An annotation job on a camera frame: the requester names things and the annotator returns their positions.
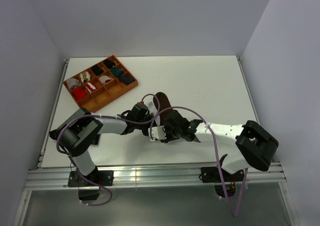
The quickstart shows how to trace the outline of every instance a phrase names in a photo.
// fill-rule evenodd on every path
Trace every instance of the white table surface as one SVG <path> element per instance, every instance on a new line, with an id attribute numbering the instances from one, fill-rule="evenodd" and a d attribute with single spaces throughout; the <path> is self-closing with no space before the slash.
<path id="1" fill-rule="evenodd" d="M 104 58 L 72 58 L 64 79 Z M 116 115 L 131 109 L 147 93 L 162 91 L 172 106 L 197 111 L 207 121 L 219 124 L 243 124 L 255 120 L 255 114 L 236 56 L 120 57 L 119 60 L 137 78 L 139 85 L 97 111 Z M 62 86 L 51 130 L 56 129 L 78 106 Z M 187 119 L 190 112 L 180 110 Z M 212 143 L 150 142 L 140 131 L 120 136 L 103 134 L 98 146 L 89 148 L 96 165 L 142 165 L 215 162 Z M 66 167 L 70 161 L 56 150 L 48 138 L 42 167 Z"/>

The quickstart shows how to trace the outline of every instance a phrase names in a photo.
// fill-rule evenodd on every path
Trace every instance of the red object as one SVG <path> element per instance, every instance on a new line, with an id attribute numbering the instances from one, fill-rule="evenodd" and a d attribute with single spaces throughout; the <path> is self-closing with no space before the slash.
<path id="1" fill-rule="evenodd" d="M 81 87 L 77 87 L 72 91 L 72 94 L 74 95 L 75 99 L 78 101 L 85 97 L 87 94 Z"/>
<path id="2" fill-rule="evenodd" d="M 96 90 L 96 86 L 93 83 L 91 83 L 91 85 L 90 83 L 88 83 L 86 84 L 86 87 L 88 88 L 89 91 L 93 92 Z"/>

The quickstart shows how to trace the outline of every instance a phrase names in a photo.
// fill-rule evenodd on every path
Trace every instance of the black motor bracket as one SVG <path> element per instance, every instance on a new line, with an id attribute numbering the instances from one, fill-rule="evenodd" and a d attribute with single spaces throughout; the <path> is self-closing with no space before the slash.
<path id="1" fill-rule="evenodd" d="M 101 186 L 112 186 L 114 181 L 114 171 L 112 170 L 98 170 L 90 173 L 86 178 Z M 91 183 L 83 180 L 77 171 L 71 171 L 68 180 L 68 187 L 88 187 L 92 186 Z M 100 195 L 99 189 L 79 189 L 78 198 L 81 201 L 97 200 Z"/>
<path id="2" fill-rule="evenodd" d="M 61 130 L 72 120 L 91 114 L 86 108 L 78 109 L 71 117 L 69 117 L 56 130 L 50 131 L 49 136 L 53 140 L 57 140 Z M 68 150 L 72 157 L 83 154 L 96 138 L 103 124 L 94 117 L 86 117 L 74 122 L 62 135 L 60 145 Z"/>
<path id="3" fill-rule="evenodd" d="M 260 171 L 268 171 L 278 148 L 278 141 L 254 121 L 247 121 L 235 144 L 248 162 Z"/>
<path id="4" fill-rule="evenodd" d="M 219 162 L 220 165 L 222 165 L 223 160 L 225 159 L 226 156 L 227 154 L 221 157 Z M 234 194 L 236 193 L 236 187 L 235 187 L 236 182 L 242 182 L 244 180 L 245 172 L 243 170 L 239 170 L 234 174 L 230 174 L 223 169 L 221 170 L 222 170 L 223 179 L 226 183 L 227 194 L 229 197 L 234 196 Z M 221 183 L 218 167 L 202 167 L 201 174 L 199 175 L 199 179 L 203 183 L 209 183 L 209 182 Z M 217 195 L 221 197 L 225 197 L 225 193 L 223 191 L 222 185 L 214 185 L 214 188 Z"/>

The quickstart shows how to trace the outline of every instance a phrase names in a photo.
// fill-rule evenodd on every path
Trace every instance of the gray wall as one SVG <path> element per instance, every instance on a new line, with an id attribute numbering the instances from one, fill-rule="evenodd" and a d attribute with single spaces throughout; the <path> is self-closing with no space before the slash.
<path id="1" fill-rule="evenodd" d="M 28 0 L 0 0 L 0 224 L 11 225 L 34 168 L 63 60 Z"/>
<path id="2" fill-rule="evenodd" d="M 303 225 L 318 225 L 320 1 L 270 0 L 242 65 Z"/>
<path id="3" fill-rule="evenodd" d="M 241 55 L 269 0 L 30 0 L 66 57 Z"/>

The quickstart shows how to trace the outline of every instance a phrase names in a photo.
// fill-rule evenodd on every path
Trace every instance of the cable tie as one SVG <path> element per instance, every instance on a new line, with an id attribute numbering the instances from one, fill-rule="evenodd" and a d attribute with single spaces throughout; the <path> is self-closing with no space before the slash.
<path id="1" fill-rule="evenodd" d="M 205 132 L 208 131 L 208 128 L 210 127 L 211 124 L 212 124 L 212 123 L 209 123 L 209 122 L 206 122 L 206 123 L 205 123 Z"/>

